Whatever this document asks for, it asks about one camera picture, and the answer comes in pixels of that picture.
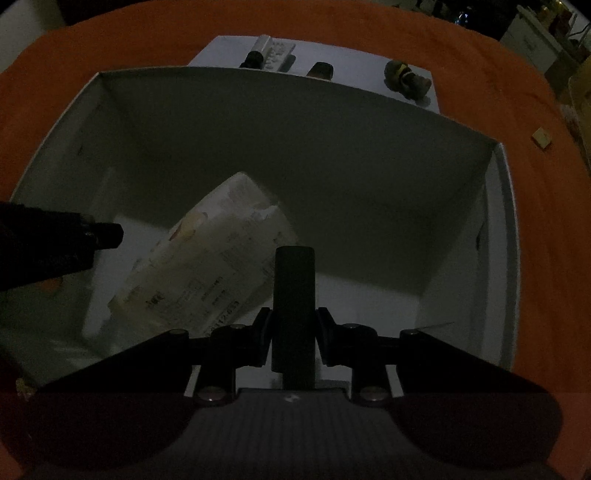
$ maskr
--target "orange fabric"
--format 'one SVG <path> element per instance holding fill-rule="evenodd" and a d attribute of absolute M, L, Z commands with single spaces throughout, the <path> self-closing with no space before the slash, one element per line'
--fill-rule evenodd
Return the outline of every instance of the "orange fabric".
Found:
<path fill-rule="evenodd" d="M 441 112 L 502 141 L 519 215 L 516 372 L 560 395 L 551 464 L 580 478 L 591 447 L 591 182 L 543 77 L 491 38 L 422 14 L 341 0 L 160 0 L 53 31 L 0 75 L 0 199 L 100 70 L 187 64 L 216 35 L 355 48 L 429 69 Z M 546 152 L 530 140 L 543 127 Z"/>

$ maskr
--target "plastic-wrapped package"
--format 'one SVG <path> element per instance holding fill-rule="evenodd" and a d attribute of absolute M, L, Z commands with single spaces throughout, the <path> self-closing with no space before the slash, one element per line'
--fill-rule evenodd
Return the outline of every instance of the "plastic-wrapped package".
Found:
<path fill-rule="evenodd" d="M 263 285 L 271 293 L 275 249 L 296 242 L 279 206 L 236 173 L 135 265 L 109 308 L 148 336 L 173 328 L 208 335 Z"/>

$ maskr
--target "white box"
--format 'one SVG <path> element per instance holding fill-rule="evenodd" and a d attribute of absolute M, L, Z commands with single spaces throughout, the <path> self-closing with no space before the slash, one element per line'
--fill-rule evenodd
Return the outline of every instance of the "white box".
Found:
<path fill-rule="evenodd" d="M 100 73 L 35 154 L 12 201 L 119 221 L 125 237 L 56 294 L 0 301 L 0 344 L 44 384 L 139 341 L 107 302 L 134 261 L 244 171 L 275 193 L 317 259 L 317 305 L 380 335 L 425 331 L 509 368 L 517 220 L 504 149 L 441 115 L 323 80 L 244 69 Z M 243 312 L 254 319 L 264 296 Z M 266 386 L 241 369 L 239 386 Z M 345 367 L 321 368 L 346 380 Z"/>

